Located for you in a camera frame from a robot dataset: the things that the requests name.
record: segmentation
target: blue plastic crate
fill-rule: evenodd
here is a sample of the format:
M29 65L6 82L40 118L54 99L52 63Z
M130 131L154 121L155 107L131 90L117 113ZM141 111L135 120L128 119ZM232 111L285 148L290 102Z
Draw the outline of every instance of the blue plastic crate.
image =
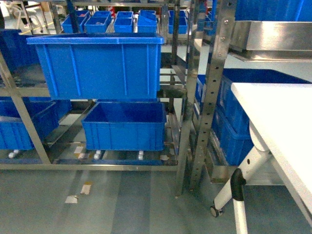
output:
M132 18L117 18L114 23L115 33L132 33L133 19Z
M125 99L156 98L163 41L153 33L106 33L28 43L36 45L52 99Z
M79 30L80 32L84 32L84 24L88 20L89 15L86 17L77 17L78 25L79 25ZM67 16L65 21L62 23L63 31L65 33L73 33L73 28L72 28L72 21L70 20L70 17Z
M52 101L50 97L28 97L30 101ZM58 115L58 120L63 118L68 112L72 110L72 103L70 100L54 100L56 103L56 113Z
M19 35L20 32L16 29L0 29L0 50L10 72L39 63L35 46L28 45L26 41L34 36Z
M108 18L103 17L91 17L89 18L84 27L86 28L87 33L106 33Z
M133 18L133 11L118 11L116 18Z
M84 10L84 11L76 11L77 17L90 17L90 11Z
M309 81L282 72L266 69L224 69L221 80L218 105L234 130L240 134L249 133L249 118L231 91L231 84L239 83L287 83L309 84Z
M173 10L168 11L168 14L169 14L170 18L174 18L175 17L175 11L173 11ZM180 17L186 17L187 18L188 16L185 13L185 11L180 10Z
M163 103L98 102L81 122L89 150L164 148Z
M230 166L238 166L254 146L249 134L238 134L234 131L218 107L215 109L212 129Z
M155 33L157 31L156 15L150 13L139 15L137 31L139 33Z
M142 13L149 13L149 14L156 15L156 11L151 11L151 10L140 10L140 14Z
M110 11L95 11L92 17L108 18L109 22L111 22L112 20L112 15Z
M187 31L187 20L185 17L179 18L179 34L186 34ZM174 18L169 18L169 34L174 32Z
M25 102L41 140L59 126L56 104ZM34 145L12 101L0 101L0 149L30 150Z
M236 20L312 21L312 0L238 0Z

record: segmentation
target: stainless steel shelving rack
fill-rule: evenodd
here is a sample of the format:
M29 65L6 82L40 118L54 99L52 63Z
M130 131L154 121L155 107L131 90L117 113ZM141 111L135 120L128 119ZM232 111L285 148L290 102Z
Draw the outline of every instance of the stainless steel shelving rack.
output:
M220 0L217 7L216 35L208 37L197 31L198 20L205 20L205 13L199 11L201 0L191 0L188 7L187 59L186 63L177 56L179 9L184 6L179 0L163 2L103 2L90 0L67 0L67 6L74 15L74 5L97 6L147 6L162 7L161 33L166 37L168 33L168 7L175 10L174 33L172 37L172 53L165 63L170 68L170 81L161 83L159 98L169 98L168 122L171 140L166 147L174 150L169 160L163 166L130 166L105 165L101 160L90 159L59 159L58 156L65 148L76 142L67 142L68 133L77 133L81 129L80 120L92 106L91 102L76 102L75 113L81 116L65 133L50 144L42 144L34 125L29 117L22 97L49 97L46 87L24 87L14 82L11 74L0 54L0 75L5 88L0 88L0 96L12 97L13 102L25 124L27 131L35 145L39 159L32 161L1 161L0 169L30 169L30 170L120 170L120 171L176 171L175 194L181 195L186 168L191 171L190 188L194 189L199 182L202 169L206 168L212 182L226 181L235 167L230 167L222 158L222 151L211 132L217 94L220 86L225 60L232 54L244 61L310 61L312 59L312 24L302 22L257 22L235 21L236 0ZM50 2L50 9L56 31L60 32L55 4L64 2ZM194 115L195 87L198 75L199 57L202 46L210 42L209 58L206 72L206 96L203 111L199 118ZM181 122L177 121L173 99L182 99ZM278 177L268 179L272 184L279 184Z

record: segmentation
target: metal upright post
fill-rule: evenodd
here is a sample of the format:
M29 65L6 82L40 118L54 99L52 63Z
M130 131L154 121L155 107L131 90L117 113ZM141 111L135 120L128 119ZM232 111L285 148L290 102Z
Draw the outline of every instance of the metal upright post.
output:
M190 189L197 185L209 140L211 124L215 112L215 104L223 73L225 59L231 42L231 34L235 22L236 0L221 0L217 17L216 35L212 38L206 71L206 96L203 111L199 119L199 130L196 140Z
M53 20L53 24L55 27L55 31L57 34L60 34L62 31L62 28L60 26L60 22L59 22L59 15L58 15L58 10L55 6L55 4L53 2L49 2L49 7L50 7L50 11L51 11L51 15L52 15L52 20Z
M161 35L164 37L165 44L167 43L167 37L168 37L168 4L165 3L161 8Z
M190 51L192 54L189 54L189 66L188 66L188 74L186 80L186 88L187 88L187 98L183 100L183 108L182 108L182 116L181 116L181 131L180 131L180 146L179 146L179 155L178 155L178 169L176 174L176 196L182 194L183 190L183 179L185 173L186 166L186 158L187 151L189 149L189 136L190 129L192 124L192 116L193 116L193 106L194 106L194 98L195 98L195 88L196 88L196 80L198 73L198 61L199 56L194 56L196 52L195 49L195 38L202 35L200 32L196 31L197 21L196 16L198 15L199 9L199 0L192 0L191 3L191 11L192 13L189 16L189 33L188 33L188 42L190 44Z
M3 79L3 82L5 84L5 87L9 94L11 95L11 98L16 106L16 109L20 115L21 120L25 124L25 127L27 129L27 132L38 152L38 155L42 161L43 164L51 164L48 155L43 147L43 144L38 136L38 133L34 127L34 124L29 116L29 113L26 109L26 106L24 104L23 99L21 98L17 87L14 83L13 77L9 71L8 66L5 63L5 60L2 56L2 53L0 52L0 75Z
M79 33L80 32L79 24L78 24L74 4L73 4L72 0L66 0L66 2L67 2L67 9L68 9L70 21L71 21L72 27L73 27L73 33Z
M172 50L171 50L171 65L176 65L177 60L177 44L179 35L179 21L180 21L180 0L175 0L175 18L174 18L174 31L172 35ZM170 81L175 81L174 76L170 76ZM169 112L174 109L174 99L169 99Z

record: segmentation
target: white chair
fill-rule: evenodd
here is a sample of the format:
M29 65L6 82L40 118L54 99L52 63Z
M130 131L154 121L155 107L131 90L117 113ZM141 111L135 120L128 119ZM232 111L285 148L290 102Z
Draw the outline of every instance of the white chair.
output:
M21 19L25 19L26 15L24 14L23 10L21 7L17 6L16 4L10 2L10 1L4 1L4 4L6 6L6 8L8 9L8 11L15 16L18 19L17 25L16 25L16 29L20 28L20 22ZM40 32L43 33L43 27L42 24L40 23L38 17L37 17L37 12L35 10L27 10L27 14L29 16L30 19L34 18L35 21L38 23L39 28L40 28Z

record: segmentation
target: metal shelf frame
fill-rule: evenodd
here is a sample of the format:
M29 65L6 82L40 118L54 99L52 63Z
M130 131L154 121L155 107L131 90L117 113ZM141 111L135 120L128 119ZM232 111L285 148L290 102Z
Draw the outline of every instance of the metal shelf frame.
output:
M77 19L75 17L74 6L75 5L96 5L96 6L136 6L136 3L126 2L113 2L105 3L98 1L67 1L67 7L73 20L72 23L77 26ZM220 178L223 180L228 179L234 171L233 167L229 167L221 160L214 160L213 151L217 151L217 144L213 144L213 136L211 132L211 123L215 111L217 94L221 82L223 68L225 60L229 51L235 53L237 56L240 54L237 52L238 48L243 47L242 51L250 49L248 42L251 41L252 35L250 32L253 30L254 25L259 25L258 22L251 21L250 23L237 23L235 22L235 9L236 0L220 0L217 7L217 30L216 34L210 39L210 51L207 61L206 71L206 96L204 100L203 111L200 113L199 118L196 119L194 115L195 104L195 88L198 75L199 58L201 47L205 46L205 33L197 31L197 22L199 20L205 20L205 13L199 11L199 6L204 0L191 0L190 1L190 14L188 20L188 33L187 38L187 56L186 63L183 63L177 56L177 46L180 35L178 34L178 20L179 9L183 7L180 0L176 1L163 1L158 3L138 3L138 6L162 7L161 15L161 27L160 32L167 39L168 34L168 7L174 7L175 10L175 22L174 33L172 35L172 53L170 61L166 63L166 68L171 68L170 73L163 75L170 75L170 81L161 83L161 90L158 93L159 98L169 98L168 104L168 120L171 129L172 142L169 145L174 149L174 160L169 165L164 166L131 166L131 165L107 165L103 164L101 160L66 160L59 159L58 155L60 151L66 146L66 144L51 144L47 147L41 142L39 136L34 128L34 125L30 119L27 109L24 105L22 97L49 97L48 89L45 87L19 87L14 83L13 75L9 72L9 69L4 61L2 54L0 53L0 75L4 81L5 88L0 88L0 96L12 97L12 100L21 116L23 123L34 143L35 149L39 155L39 159L32 159L25 161L22 159L15 159L15 161L0 160L0 169L16 169L16 170L118 170L118 171L176 171L176 188L175 194L179 196L183 192L183 183L185 178L185 170L191 169L190 188L194 189L199 184L202 168L209 170L210 175L214 175L215 182L220 182ZM57 33L61 32L57 10L55 5L56 1L49 2L50 9L52 11L53 21L55 23ZM242 26L247 25L245 31L242 31ZM307 23L303 25L302 31L309 29L311 24ZM242 38L239 35L246 35L244 43L241 42ZM297 50L289 50L290 55L295 55ZM181 121L177 121L176 112L174 109L174 98L182 99ZM81 118L90 109L90 105L86 106L81 112L80 118L70 127L75 129L78 127ZM66 137L60 137L61 143Z

